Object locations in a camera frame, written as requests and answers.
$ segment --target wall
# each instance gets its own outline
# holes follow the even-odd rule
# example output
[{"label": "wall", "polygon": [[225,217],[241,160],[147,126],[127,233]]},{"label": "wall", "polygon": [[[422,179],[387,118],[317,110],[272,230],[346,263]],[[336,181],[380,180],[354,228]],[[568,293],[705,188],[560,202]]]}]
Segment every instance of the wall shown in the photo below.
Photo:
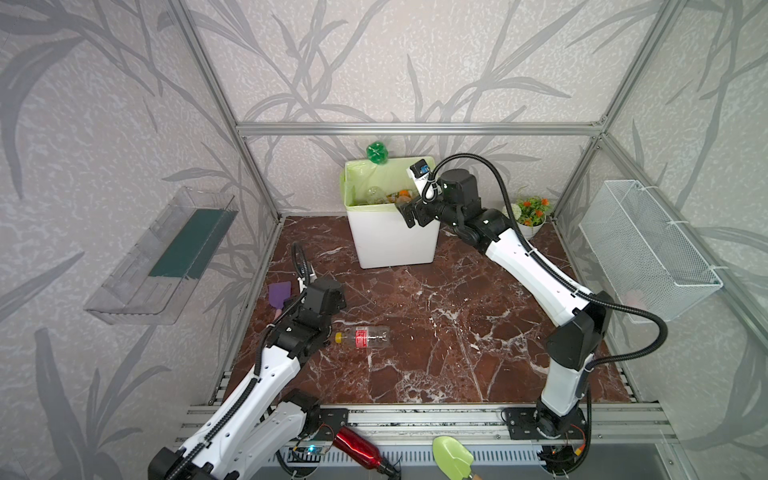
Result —
[{"label": "wall", "polygon": [[[3,2],[0,31],[0,478],[146,478],[273,224],[162,2]],[[179,320],[83,311],[182,185],[240,213]]]},{"label": "wall", "polygon": [[[238,121],[305,122],[595,121],[660,4],[188,2]],[[365,157],[371,140],[262,137],[251,138],[250,147],[282,211],[339,212],[339,170],[344,161]],[[526,193],[552,197],[586,142],[395,137],[386,143],[393,156],[439,159],[466,150],[494,156],[509,172],[510,191],[528,185]],[[484,200],[500,203],[497,190],[483,189]]]},{"label": "wall", "polygon": [[[768,2],[688,2],[611,127],[638,166],[691,222],[755,298],[768,293]],[[578,228],[602,180],[591,165],[564,225]],[[596,173],[603,176],[596,182]],[[606,283],[580,234],[569,247],[582,272]],[[768,468],[768,358],[715,294],[670,323],[667,344],[627,363],[643,399],[658,399],[703,480],[763,478]],[[621,319],[622,352],[655,328]]]}]

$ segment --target bottle with red label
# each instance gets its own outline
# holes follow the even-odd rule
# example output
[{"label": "bottle with red label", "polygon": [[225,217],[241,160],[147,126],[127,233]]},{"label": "bottle with red label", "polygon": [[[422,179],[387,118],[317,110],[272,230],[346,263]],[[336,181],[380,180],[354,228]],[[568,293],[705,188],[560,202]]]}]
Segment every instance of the bottle with red label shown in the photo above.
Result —
[{"label": "bottle with red label", "polygon": [[388,326],[355,326],[336,334],[336,343],[357,349],[381,349],[389,346]]}]

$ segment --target white trash bin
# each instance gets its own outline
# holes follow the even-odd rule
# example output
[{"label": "white trash bin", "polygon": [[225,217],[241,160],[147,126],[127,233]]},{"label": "white trash bin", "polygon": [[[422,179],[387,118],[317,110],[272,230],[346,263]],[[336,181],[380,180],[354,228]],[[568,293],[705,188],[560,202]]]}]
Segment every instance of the white trash bin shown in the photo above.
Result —
[{"label": "white trash bin", "polygon": [[395,204],[366,205],[371,187],[379,187],[385,194],[414,190],[407,169],[421,159],[435,168],[431,157],[390,158],[382,165],[369,160],[346,162],[341,191],[361,268],[431,263],[435,259],[438,221],[408,228]]}]

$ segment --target white flower pot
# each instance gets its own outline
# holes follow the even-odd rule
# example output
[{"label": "white flower pot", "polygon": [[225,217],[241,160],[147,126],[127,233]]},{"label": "white flower pot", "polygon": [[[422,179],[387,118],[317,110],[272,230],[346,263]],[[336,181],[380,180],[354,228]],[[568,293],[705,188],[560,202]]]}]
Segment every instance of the white flower pot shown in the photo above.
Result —
[{"label": "white flower pot", "polygon": [[518,223],[518,227],[520,227],[520,231],[522,232],[523,237],[526,240],[530,240],[539,230],[541,230],[541,228],[544,226],[545,223],[546,221],[542,222],[541,225],[537,225],[535,227],[529,227],[528,225],[523,225],[522,223]]}]

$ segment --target red marble tabletop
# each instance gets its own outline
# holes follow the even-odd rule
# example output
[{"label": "red marble tabletop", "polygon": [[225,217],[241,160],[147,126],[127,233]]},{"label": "red marble tabletop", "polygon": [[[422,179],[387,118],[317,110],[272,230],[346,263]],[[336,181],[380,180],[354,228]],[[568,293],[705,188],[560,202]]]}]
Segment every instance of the red marble tabletop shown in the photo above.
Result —
[{"label": "red marble tabletop", "polygon": [[[554,330],[533,296],[509,273],[445,228],[435,261],[363,270],[346,217],[289,217],[278,240],[227,395],[253,366],[261,330],[274,318],[266,287],[298,282],[290,244],[299,241],[319,275],[345,286],[347,308],[334,332],[355,325],[388,325],[392,346],[363,350],[335,343],[316,353],[286,389],[300,388],[322,403],[535,402]],[[573,276],[563,247],[545,224],[531,241]],[[602,345],[599,356],[607,355]],[[628,402],[614,366],[591,375],[596,402]]]}]

